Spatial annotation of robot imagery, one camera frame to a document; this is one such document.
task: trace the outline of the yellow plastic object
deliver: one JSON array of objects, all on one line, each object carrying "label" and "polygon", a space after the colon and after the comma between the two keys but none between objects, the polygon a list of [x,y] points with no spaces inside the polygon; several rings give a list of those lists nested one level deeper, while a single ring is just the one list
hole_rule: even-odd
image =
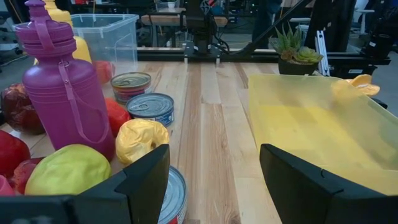
[{"label": "yellow plastic object", "polygon": [[249,78],[257,148],[269,143],[386,195],[398,194],[398,119],[347,81]]},{"label": "yellow plastic object", "polygon": [[[44,8],[49,12],[51,19],[57,22],[67,22],[69,25],[73,27],[72,20],[70,18],[70,13],[68,11],[63,11],[57,8],[54,0],[44,0],[45,6]],[[82,59],[89,63],[91,63],[90,52],[88,51],[88,46],[86,41],[81,38],[74,36],[76,40],[77,49],[73,53],[73,58]]]},{"label": "yellow plastic object", "polygon": [[73,26],[72,20],[70,19],[70,13],[57,8],[54,0],[44,0],[44,8],[49,12],[51,19],[57,22],[67,22]]},{"label": "yellow plastic object", "polygon": [[81,144],[65,146],[44,158],[26,184],[26,195],[80,194],[111,175],[111,165],[96,150]]},{"label": "yellow plastic object", "polygon": [[161,144],[168,144],[169,133],[157,121],[132,119],[125,122],[116,138],[116,155],[128,166]]},{"label": "yellow plastic object", "polygon": [[374,96],[380,92],[380,87],[372,84],[372,76],[368,74],[358,75],[354,79],[347,79],[346,81],[367,96]]}]

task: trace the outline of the fake fruit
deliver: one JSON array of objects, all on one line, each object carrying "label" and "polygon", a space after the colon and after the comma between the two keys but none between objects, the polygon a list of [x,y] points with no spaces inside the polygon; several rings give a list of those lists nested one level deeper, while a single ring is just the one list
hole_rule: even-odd
[{"label": "fake fruit", "polygon": [[372,76],[368,74],[358,75],[353,80],[346,81],[367,96],[374,96],[380,92],[380,87],[372,84]]},{"label": "fake fruit", "polygon": [[116,136],[118,136],[120,127],[126,121],[131,119],[130,114],[126,111],[126,109],[110,98],[106,98],[105,103],[106,109],[108,110],[108,118],[111,125],[112,134],[116,138]]},{"label": "fake fruit", "polygon": [[6,178],[12,177],[14,169],[27,159],[30,159],[27,145],[20,139],[0,130],[0,174]]},{"label": "fake fruit", "polygon": [[128,166],[169,141],[169,132],[162,123],[132,119],[120,128],[116,138],[116,155],[123,165]]},{"label": "fake fruit", "polygon": [[44,133],[43,125],[22,84],[12,84],[1,93],[1,108],[9,126],[27,134]]},{"label": "fake fruit", "polygon": [[95,60],[93,61],[93,65],[95,67],[99,82],[101,84],[109,82],[116,71],[116,68],[112,62],[104,60]]},{"label": "fake fruit", "polygon": [[108,160],[81,144],[65,146],[44,158],[26,183],[25,195],[80,194],[111,175]]},{"label": "fake fruit", "polygon": [[14,189],[16,189],[20,194],[25,194],[27,180],[42,159],[44,159],[44,157],[28,159],[21,162],[14,170],[14,176],[12,177],[11,182],[14,184]]}]

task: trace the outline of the potted plant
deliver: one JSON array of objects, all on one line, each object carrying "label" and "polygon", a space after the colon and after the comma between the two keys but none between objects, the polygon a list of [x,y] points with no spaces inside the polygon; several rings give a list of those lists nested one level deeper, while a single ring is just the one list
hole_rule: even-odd
[{"label": "potted plant", "polygon": [[169,9],[174,9],[175,7],[175,0],[168,0],[167,4],[169,5]]},{"label": "potted plant", "polygon": [[277,42],[270,41],[270,43],[279,54],[279,73],[284,75],[312,75],[323,56],[313,49],[301,47],[301,30],[297,29],[293,33],[289,25],[287,34],[284,28],[282,28],[282,33],[278,29],[276,29],[276,32],[278,35]]}]

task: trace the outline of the yellow plastic toy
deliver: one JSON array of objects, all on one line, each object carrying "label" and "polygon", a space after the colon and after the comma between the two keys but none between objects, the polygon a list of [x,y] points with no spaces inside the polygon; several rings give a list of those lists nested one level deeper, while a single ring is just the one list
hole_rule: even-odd
[{"label": "yellow plastic toy", "polygon": [[168,144],[169,133],[157,121],[132,119],[125,122],[116,138],[116,155],[128,166],[161,144]]},{"label": "yellow plastic toy", "polygon": [[[44,7],[49,12],[51,19],[57,22],[67,22],[73,27],[70,13],[68,11],[58,9],[55,5],[54,0],[44,0],[44,2]],[[86,41],[83,38],[77,36],[74,36],[73,38],[76,40],[77,46],[77,49],[73,53],[73,58],[82,59],[91,63],[90,52],[88,51]]]},{"label": "yellow plastic toy", "polygon": [[81,144],[65,146],[44,158],[26,183],[26,195],[80,194],[111,175],[108,160]]}]

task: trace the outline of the table leg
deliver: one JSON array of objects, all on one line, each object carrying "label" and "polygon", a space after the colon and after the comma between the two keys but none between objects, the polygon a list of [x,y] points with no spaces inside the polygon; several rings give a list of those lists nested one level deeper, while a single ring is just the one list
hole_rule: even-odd
[{"label": "table leg", "polygon": [[175,27],[172,27],[172,47],[175,47]]},{"label": "table leg", "polygon": [[152,47],[157,47],[158,43],[157,43],[157,26],[156,25],[152,25]]}]

